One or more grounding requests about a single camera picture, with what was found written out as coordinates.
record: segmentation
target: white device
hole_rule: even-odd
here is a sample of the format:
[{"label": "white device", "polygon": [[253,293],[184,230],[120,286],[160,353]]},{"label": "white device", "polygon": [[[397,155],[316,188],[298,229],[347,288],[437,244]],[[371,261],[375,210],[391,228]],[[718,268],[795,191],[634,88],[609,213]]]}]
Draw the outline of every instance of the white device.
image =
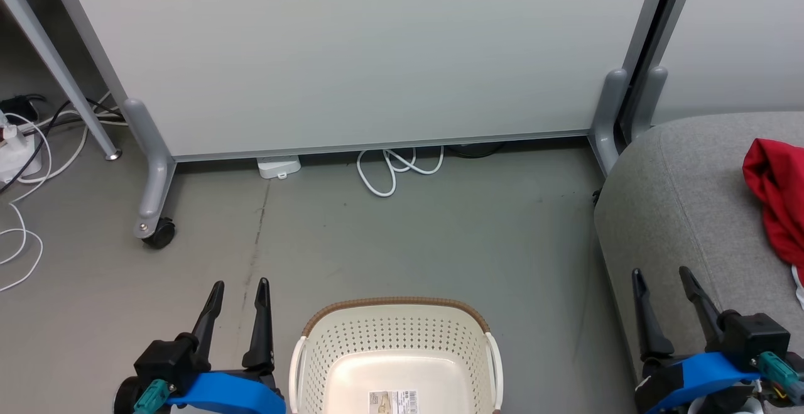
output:
[{"label": "white device", "polygon": [[256,167],[259,168],[260,177],[284,180],[289,173],[294,173],[302,168],[302,164],[299,163],[298,155],[270,156],[256,159]]},{"label": "white device", "polygon": [[[3,127],[3,144],[0,145],[0,180],[10,182],[36,150],[35,134],[23,136],[17,125]],[[23,176],[42,170],[42,156],[36,155]]]}]

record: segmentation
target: power strip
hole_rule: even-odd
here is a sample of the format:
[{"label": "power strip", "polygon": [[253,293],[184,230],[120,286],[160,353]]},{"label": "power strip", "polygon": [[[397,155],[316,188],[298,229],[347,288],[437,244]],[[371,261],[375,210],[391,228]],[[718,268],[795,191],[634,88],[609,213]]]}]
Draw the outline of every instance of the power strip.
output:
[{"label": "power strip", "polygon": [[[3,128],[3,144],[0,145],[0,180],[10,182],[36,150],[35,134],[23,136],[15,125]],[[37,154],[23,172],[23,176],[42,170],[42,156]]]}]

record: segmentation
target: caster wheel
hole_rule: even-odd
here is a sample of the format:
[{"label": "caster wheel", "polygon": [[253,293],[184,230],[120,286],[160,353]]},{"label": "caster wheel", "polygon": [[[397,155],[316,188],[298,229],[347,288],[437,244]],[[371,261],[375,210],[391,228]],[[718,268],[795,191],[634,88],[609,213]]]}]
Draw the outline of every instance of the caster wheel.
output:
[{"label": "caster wheel", "polygon": [[152,236],[144,237],[143,243],[146,243],[149,248],[161,249],[166,247],[173,241],[176,236],[176,225],[169,217],[160,217],[156,223],[156,230],[153,231]]}]

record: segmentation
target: perforated basket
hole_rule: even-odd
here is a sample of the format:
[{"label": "perforated basket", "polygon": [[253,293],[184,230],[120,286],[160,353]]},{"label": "perforated basket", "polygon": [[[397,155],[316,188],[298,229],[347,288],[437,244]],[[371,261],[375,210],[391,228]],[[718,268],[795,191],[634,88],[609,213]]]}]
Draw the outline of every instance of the perforated basket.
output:
[{"label": "perforated basket", "polygon": [[290,363],[293,414],[499,414],[503,366],[476,310],[437,298],[334,303]]}]

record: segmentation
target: red cloth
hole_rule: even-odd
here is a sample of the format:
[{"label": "red cloth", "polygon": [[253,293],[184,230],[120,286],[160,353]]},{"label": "red cloth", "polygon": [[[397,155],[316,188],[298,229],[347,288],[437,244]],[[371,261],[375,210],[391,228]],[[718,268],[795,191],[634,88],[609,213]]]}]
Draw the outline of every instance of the red cloth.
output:
[{"label": "red cloth", "polygon": [[804,148],[755,139],[743,161],[743,175],[763,204],[770,246],[804,281]]}]

